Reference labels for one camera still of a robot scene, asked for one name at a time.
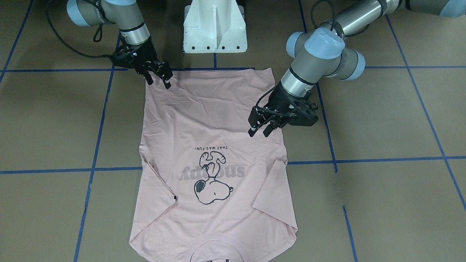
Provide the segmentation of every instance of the blue tape line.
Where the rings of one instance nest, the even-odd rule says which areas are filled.
[[[448,163],[448,160],[445,158],[445,164],[448,169],[448,172],[450,173],[450,177],[452,178],[453,184],[455,185],[456,192],[458,192],[459,199],[461,200],[461,203],[463,204],[463,208],[466,211],[466,201],[463,197],[463,194],[461,193],[461,190],[459,189],[458,183],[456,182],[456,178],[453,175],[453,171],[450,167],[450,163]]]
[[[217,68],[217,53],[213,53],[213,68]]]
[[[392,158],[392,159],[348,159],[337,160],[337,163],[370,163],[370,162],[398,162],[398,161],[426,161],[443,160],[443,157],[423,157],[423,158]]]
[[[127,68],[90,68],[90,69],[10,69],[5,70],[11,73],[29,73],[29,72],[91,72],[91,71],[128,71]]]
[[[333,164],[333,160],[317,160],[317,161],[289,161],[288,165],[315,165],[315,164]]]
[[[409,66],[410,68],[466,68],[466,66]]]
[[[3,71],[0,75],[0,83],[3,80],[3,76],[5,75],[5,72],[8,67],[8,64],[10,63],[11,57],[13,56],[13,52],[14,52],[14,49],[16,48],[16,44],[18,43],[21,33],[23,32],[24,25],[26,24],[26,20],[29,16],[29,13],[31,12],[33,1],[34,0],[31,0],[31,2],[29,3],[29,7],[27,8],[26,15],[24,16],[24,20],[23,20],[23,23],[21,24],[20,31],[18,32],[18,35],[16,36],[16,39],[14,40],[13,46],[11,47],[10,54],[8,55],[8,58],[7,58],[7,62],[5,63],[5,66],[3,67]]]
[[[461,190],[459,189],[459,186],[458,186],[458,183],[456,182],[456,179],[455,179],[455,176],[450,168],[450,164],[448,163],[448,159],[445,155],[445,152],[442,148],[442,145],[440,143],[440,140],[439,140],[439,137],[437,136],[437,132],[435,131],[435,128],[434,128],[434,125],[432,123],[432,120],[429,116],[429,113],[427,112],[427,108],[425,107],[425,104],[424,104],[424,101],[422,100],[422,97],[421,97],[421,93],[419,92],[419,89],[418,89],[418,85],[416,84],[416,81],[414,80],[414,77],[412,75],[412,72],[411,72],[411,68],[410,66],[408,65],[408,62],[406,60],[406,57],[404,56],[404,53],[403,53],[403,50],[401,49],[401,45],[398,41],[398,38],[397,38],[397,35],[395,34],[395,31],[393,30],[393,27],[390,23],[390,19],[388,18],[387,15],[385,15],[386,19],[387,19],[387,22],[388,22],[388,25],[390,26],[390,30],[391,30],[391,33],[393,34],[393,37],[395,38],[395,41],[397,42],[397,45],[398,45],[398,48],[400,50],[400,53],[401,53],[401,56],[403,57],[403,60],[404,60],[404,63],[406,65],[406,68],[408,69],[408,72],[409,72],[409,75],[410,75],[410,78],[411,78],[411,81],[414,85],[414,89],[416,90],[416,93],[418,95],[418,98],[419,98],[419,101],[421,102],[421,105],[422,105],[422,109],[424,110],[424,113],[425,113],[425,116],[427,117],[427,121],[429,122],[429,125],[432,129],[432,132],[434,134],[434,137],[435,137],[435,140],[437,141],[437,145],[439,146],[439,149],[440,149],[440,153],[442,154],[442,157],[443,157],[443,160],[445,161],[445,165],[448,169],[448,172],[450,173],[450,176],[452,178],[452,181],[453,181],[453,184],[455,185],[455,188],[456,188],[456,192],[458,193],[458,196],[459,196],[459,199],[461,200],[461,203],[463,204],[463,208],[464,210],[466,211],[466,202],[465,202],[465,199],[463,197],[463,194],[461,193]]]
[[[255,67],[197,67],[197,68],[172,68],[172,71],[197,71],[197,70],[246,70],[256,69]]]
[[[466,156],[450,156],[447,159],[466,159]],[[429,161],[443,160],[443,157],[422,157],[422,158],[392,158],[392,159],[348,159],[335,160],[336,163],[367,163],[367,162],[396,162],[396,161]],[[314,161],[289,161],[288,165],[317,165],[333,164],[333,160],[314,160]],[[125,170],[142,170],[141,166],[122,166],[122,167],[96,167],[96,168],[68,168],[68,169],[37,169],[37,170],[5,170],[0,174],[28,174],[28,173],[61,173],[61,172],[90,172],[90,171],[125,171]]]
[[[321,107],[322,107],[323,122],[325,123],[325,129],[327,129],[327,138],[329,139],[330,153],[332,154],[333,168],[335,169],[335,174],[336,174],[338,172],[338,167],[336,165],[335,152],[333,151],[332,137],[330,136],[329,124],[327,122],[327,117],[325,115],[325,108],[323,106],[322,94],[320,92],[320,87],[319,87],[318,82],[315,85],[315,87],[317,88],[317,93],[319,94],[319,101],[320,101]]]
[[[92,170],[91,168],[6,170],[6,171],[0,171],[0,175],[6,175],[6,174],[62,173],[62,172],[89,172],[91,170]]]
[[[298,0],[298,3],[299,3],[299,11],[301,12],[302,27],[304,28],[304,32],[308,33],[308,28],[306,27],[306,20],[304,19],[304,12],[302,11],[301,0]]]
[[[427,68],[427,69],[440,69],[440,68],[466,68],[466,66],[409,66],[410,68]],[[366,66],[366,69],[391,69],[391,68],[406,68],[406,66]]]
[[[117,40],[117,43],[116,43],[115,50],[120,45],[120,35],[121,34],[118,34],[118,40]],[[100,127],[99,127],[99,134],[97,135],[96,150],[94,152],[94,159],[92,161],[92,170],[91,170],[90,176],[89,176],[88,189],[87,189],[87,192],[86,192],[86,200],[84,202],[84,212],[82,214],[81,224],[79,226],[79,234],[78,234],[78,240],[76,242],[75,257],[73,259],[73,262],[78,261],[79,249],[81,247],[82,233],[84,231],[84,223],[86,222],[86,214],[87,214],[87,208],[89,206],[91,185],[92,185],[92,181],[94,180],[94,172],[95,172],[96,163],[97,163],[97,156],[99,154],[100,139],[102,138],[103,123],[105,121],[105,110],[107,108],[107,102],[109,101],[110,88],[112,86],[113,74],[115,72],[114,69],[115,69],[115,65],[112,65],[112,71],[110,72],[109,84],[107,86],[107,94],[105,95],[105,102],[103,104],[102,118],[100,120]]]
[[[142,170],[142,166],[126,166],[126,167],[97,167],[94,171],[127,171],[127,170]]]
[[[366,69],[406,68],[406,66],[366,66]]]
[[[343,213],[345,214],[346,228],[348,229],[349,241],[351,242],[351,249],[353,250],[354,262],[357,262],[356,247],[354,245],[353,232],[351,231],[350,221],[346,212],[346,206],[343,206]]]
[[[446,159],[466,159],[466,156],[446,157]]]

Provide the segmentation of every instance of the snoopy graphic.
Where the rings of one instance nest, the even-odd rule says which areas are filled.
[[[212,204],[215,200],[225,200],[230,196],[233,187],[216,179],[220,172],[220,164],[226,163],[225,156],[220,152],[204,152],[199,159],[199,166],[206,169],[209,178],[198,180],[194,184],[194,192],[199,202],[204,205]]]

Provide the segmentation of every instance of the gray robot arm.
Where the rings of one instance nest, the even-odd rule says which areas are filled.
[[[263,131],[266,137],[286,124],[315,124],[317,106],[308,99],[317,81],[322,76],[353,80],[364,71],[364,57],[345,48],[344,38],[362,32],[372,21],[398,8],[457,17],[466,13],[466,0],[361,0],[322,23],[312,33],[292,34],[287,42],[287,52],[295,60],[280,82],[259,99],[270,93],[267,104],[260,107],[258,101],[251,110],[249,135],[254,136],[266,124]]]
[[[167,61],[161,62],[144,23],[136,0],[69,0],[68,15],[78,26],[116,24],[122,45],[110,57],[114,65],[135,69],[148,84],[153,83],[149,71],[160,77],[168,89],[173,76]]]

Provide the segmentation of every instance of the brown floor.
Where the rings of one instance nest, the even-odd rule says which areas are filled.
[[[116,27],[95,44],[95,28],[74,25],[56,2],[64,39],[112,52]],[[302,1],[308,29],[315,2]],[[337,11],[353,3],[333,2]],[[0,3],[0,261],[145,261],[128,245],[144,79],[66,49],[46,3]],[[289,35],[304,30],[298,0],[246,1],[247,52],[183,54],[190,1],[138,3],[160,58],[178,69],[271,67],[278,81],[293,60]],[[328,18],[321,10],[316,18]],[[322,79],[317,124],[283,129],[299,231],[274,262],[465,261],[464,32],[466,16],[400,10],[346,40],[365,56],[363,75]]]

